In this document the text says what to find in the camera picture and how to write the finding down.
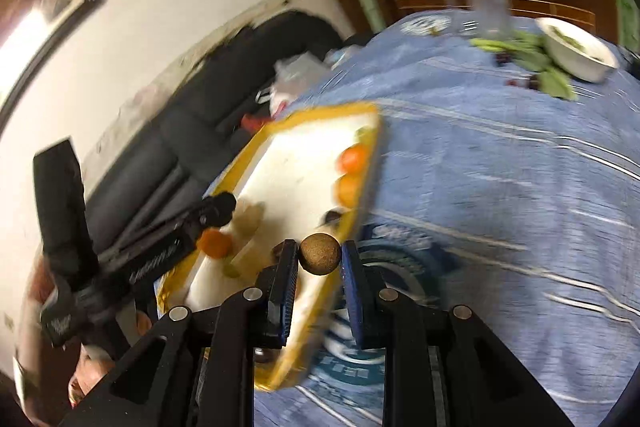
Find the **person left hand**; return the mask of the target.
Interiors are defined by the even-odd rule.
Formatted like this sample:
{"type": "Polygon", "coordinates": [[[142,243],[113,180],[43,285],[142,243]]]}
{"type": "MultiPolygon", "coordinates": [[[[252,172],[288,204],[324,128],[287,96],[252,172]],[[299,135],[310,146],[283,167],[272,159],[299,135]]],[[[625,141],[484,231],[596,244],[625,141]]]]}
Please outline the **person left hand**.
{"type": "MultiPolygon", "coordinates": [[[[151,319],[142,311],[136,312],[136,335],[134,341],[139,340],[149,332],[151,319]]],[[[92,388],[102,381],[102,378],[114,367],[111,360],[91,358],[85,346],[80,348],[80,355],[73,376],[68,383],[68,401],[71,407],[77,407],[92,388]]]]}

